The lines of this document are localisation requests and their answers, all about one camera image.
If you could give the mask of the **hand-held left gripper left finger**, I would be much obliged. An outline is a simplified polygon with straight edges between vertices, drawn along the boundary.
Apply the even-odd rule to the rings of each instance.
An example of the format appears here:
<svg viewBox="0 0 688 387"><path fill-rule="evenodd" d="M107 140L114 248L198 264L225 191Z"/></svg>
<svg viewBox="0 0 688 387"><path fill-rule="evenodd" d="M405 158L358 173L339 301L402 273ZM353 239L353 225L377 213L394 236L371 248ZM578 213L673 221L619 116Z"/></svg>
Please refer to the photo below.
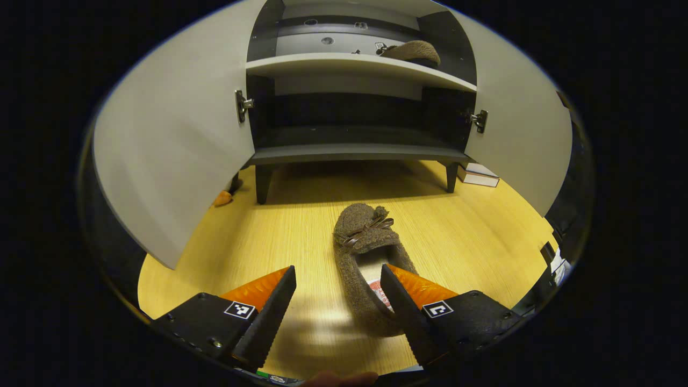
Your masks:
<svg viewBox="0 0 688 387"><path fill-rule="evenodd" d="M221 296L199 292L153 319L154 331L231 368L262 368L297 287L294 266Z"/></svg>

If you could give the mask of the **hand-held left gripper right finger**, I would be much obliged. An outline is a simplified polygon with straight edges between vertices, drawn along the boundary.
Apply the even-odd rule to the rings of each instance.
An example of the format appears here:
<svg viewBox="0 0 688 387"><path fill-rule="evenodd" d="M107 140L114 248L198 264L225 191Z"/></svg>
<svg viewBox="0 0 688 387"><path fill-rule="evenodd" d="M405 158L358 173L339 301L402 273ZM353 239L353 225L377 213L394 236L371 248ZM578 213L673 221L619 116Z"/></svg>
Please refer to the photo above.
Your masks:
<svg viewBox="0 0 688 387"><path fill-rule="evenodd" d="M428 371L472 360L524 320L483 292L458 294L390 264L382 266L381 287L413 355Z"/></svg>

